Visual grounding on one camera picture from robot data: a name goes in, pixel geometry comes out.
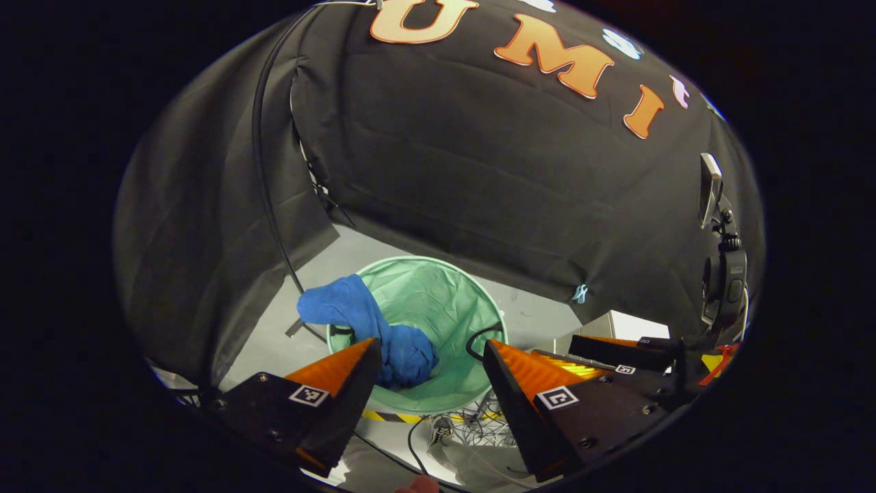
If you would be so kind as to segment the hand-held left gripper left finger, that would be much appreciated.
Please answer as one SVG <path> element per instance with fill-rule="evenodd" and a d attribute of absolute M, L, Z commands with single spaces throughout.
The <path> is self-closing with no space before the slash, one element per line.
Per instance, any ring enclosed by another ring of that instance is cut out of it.
<path fill-rule="evenodd" d="M 204 409 L 235 437 L 327 477 L 340 462 L 382 367 L 381 341 L 365 339 L 286 377 L 257 372 Z"/>

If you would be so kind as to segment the phone on black mount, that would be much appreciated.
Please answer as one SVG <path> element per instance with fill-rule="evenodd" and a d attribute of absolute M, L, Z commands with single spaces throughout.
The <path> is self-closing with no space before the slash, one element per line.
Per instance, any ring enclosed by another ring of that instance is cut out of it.
<path fill-rule="evenodd" d="M 740 237 L 732 203 L 716 158 L 701 153 L 699 227 L 717 238 L 717 252 L 705 259 L 701 292 L 701 321 L 717 336 L 732 327 L 743 312 L 747 287 L 747 253 Z"/>

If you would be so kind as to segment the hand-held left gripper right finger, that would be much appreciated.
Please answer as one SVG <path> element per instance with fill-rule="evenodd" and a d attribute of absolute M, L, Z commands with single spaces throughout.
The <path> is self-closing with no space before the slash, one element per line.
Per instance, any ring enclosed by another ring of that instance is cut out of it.
<path fill-rule="evenodd" d="M 583 381 L 500 340 L 485 343 L 482 365 L 524 468 L 539 483 L 603 467 L 671 414 L 632 379 Z"/>

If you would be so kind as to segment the red and yellow object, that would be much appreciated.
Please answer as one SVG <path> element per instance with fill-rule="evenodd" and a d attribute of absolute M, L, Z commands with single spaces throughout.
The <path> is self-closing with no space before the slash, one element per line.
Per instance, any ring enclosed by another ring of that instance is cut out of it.
<path fill-rule="evenodd" d="M 703 365 L 709 370 L 709 372 L 698 381 L 698 386 L 703 388 L 708 387 L 714 379 L 719 378 L 720 375 L 723 374 L 723 371 L 729 366 L 735 353 L 738 352 L 739 347 L 739 342 L 720 344 L 714 349 L 701 355 L 700 361 L 703 362 Z"/>

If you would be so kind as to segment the yellow black floor tape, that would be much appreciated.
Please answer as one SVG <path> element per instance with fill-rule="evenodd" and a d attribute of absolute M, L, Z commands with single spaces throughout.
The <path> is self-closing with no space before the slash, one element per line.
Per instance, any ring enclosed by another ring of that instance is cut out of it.
<path fill-rule="evenodd" d="M 490 422 L 504 422 L 506 421 L 506 416 L 503 413 L 493 413 L 493 412 L 485 412 L 485 413 L 476 413 L 466 411 L 466 409 L 462 409 L 462 411 L 455 411 L 446 413 L 446 415 L 450 418 L 451 421 L 456 421 L 460 423 L 490 423 Z M 420 415 L 413 414 L 404 414 L 404 413 L 391 413 L 391 412 L 377 412 L 370 411 L 367 409 L 363 411 L 362 418 L 373 420 L 376 422 L 385 422 L 385 423 L 407 423 L 407 424 L 416 424 L 420 420 Z"/>

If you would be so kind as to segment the grey trouser leg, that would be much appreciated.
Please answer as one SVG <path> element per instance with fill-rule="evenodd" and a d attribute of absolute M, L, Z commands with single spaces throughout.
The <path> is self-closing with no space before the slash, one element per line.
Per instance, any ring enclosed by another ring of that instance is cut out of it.
<path fill-rule="evenodd" d="M 532 475 L 514 475 L 498 463 L 488 464 L 479 451 L 451 440 L 446 446 L 433 446 L 426 454 L 443 467 L 448 467 L 460 481 L 459 489 L 467 493 L 525 493 L 539 487 Z M 385 453 L 354 438 L 342 455 L 347 472 L 338 484 L 351 493 L 394 493 L 407 485 L 422 471 L 404 467 Z M 458 493 L 440 486 L 441 493 Z"/>

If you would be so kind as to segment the white box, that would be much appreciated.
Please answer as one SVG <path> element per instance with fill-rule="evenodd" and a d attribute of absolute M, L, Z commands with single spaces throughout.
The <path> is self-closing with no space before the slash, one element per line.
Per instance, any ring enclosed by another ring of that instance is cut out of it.
<path fill-rule="evenodd" d="M 583 336 L 604 339 L 632 340 L 669 339 L 669 327 L 638 316 L 609 311 L 581 327 Z"/>

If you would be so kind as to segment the blue corduroy jacket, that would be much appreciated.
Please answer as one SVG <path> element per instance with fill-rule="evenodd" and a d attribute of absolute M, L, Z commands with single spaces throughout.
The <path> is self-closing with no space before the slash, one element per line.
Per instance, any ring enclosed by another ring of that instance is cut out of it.
<path fill-rule="evenodd" d="M 426 383 L 440 362 L 435 344 L 422 330 L 388 321 L 360 275 L 348 275 L 305 290 L 296 308 L 304 323 L 346 329 L 351 342 L 378 341 L 379 387 L 411 389 Z"/>

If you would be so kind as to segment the green laundry hamper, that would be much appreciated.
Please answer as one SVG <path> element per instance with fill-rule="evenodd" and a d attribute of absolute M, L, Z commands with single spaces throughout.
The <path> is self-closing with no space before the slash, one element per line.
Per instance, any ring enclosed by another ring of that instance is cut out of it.
<path fill-rule="evenodd" d="M 363 278 L 391 324 L 419 328 L 440 355 L 426 383 L 391 390 L 375 385 L 370 397 L 375 407 L 438 414 L 473 405 L 488 394 L 484 345 L 490 339 L 506 342 L 508 336 L 500 308 L 475 278 L 454 264 L 412 255 L 382 259 L 348 275 Z M 329 352 L 356 343 L 346 329 L 325 327 Z"/>

